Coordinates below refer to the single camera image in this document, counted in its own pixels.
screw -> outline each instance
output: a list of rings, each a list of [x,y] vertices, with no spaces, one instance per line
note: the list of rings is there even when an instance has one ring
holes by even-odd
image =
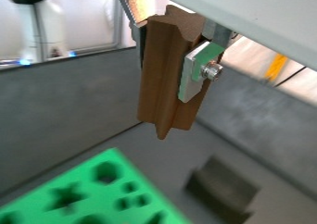
[[[217,64],[214,60],[212,60],[204,67],[202,67],[202,77],[210,79],[212,81],[217,81],[221,77],[224,71],[224,67]]]

metal frame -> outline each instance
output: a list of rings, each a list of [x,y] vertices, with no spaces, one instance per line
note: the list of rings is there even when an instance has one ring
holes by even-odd
[[[317,69],[316,0],[173,0]]]

brown wooden block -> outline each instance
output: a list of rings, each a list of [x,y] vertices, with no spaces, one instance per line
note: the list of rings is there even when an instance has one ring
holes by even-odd
[[[159,139],[171,128],[190,129],[209,89],[205,81],[202,92],[189,103],[177,98],[183,58],[201,42],[204,24],[202,16],[175,6],[167,6],[165,16],[147,21],[138,118],[155,124]]]

green foam board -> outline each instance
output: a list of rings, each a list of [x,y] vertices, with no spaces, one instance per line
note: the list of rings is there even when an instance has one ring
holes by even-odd
[[[117,148],[0,208],[0,224],[190,224]]]

metal bracket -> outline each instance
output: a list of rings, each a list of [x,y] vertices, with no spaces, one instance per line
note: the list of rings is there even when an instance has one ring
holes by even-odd
[[[146,0],[121,0],[121,3],[130,20],[133,39],[137,42],[139,66],[142,68],[147,23],[146,19],[155,15],[155,12],[146,6]]]
[[[202,35],[212,42],[204,42],[185,57],[178,99],[187,103],[201,92],[204,80],[218,80],[224,67],[217,64],[220,54],[232,44],[233,31],[206,19]]]
[[[218,44],[204,42],[186,55],[178,91],[178,99],[183,103],[187,103],[201,92],[206,78],[213,81],[220,78],[222,66],[216,61],[224,51],[224,47]]]

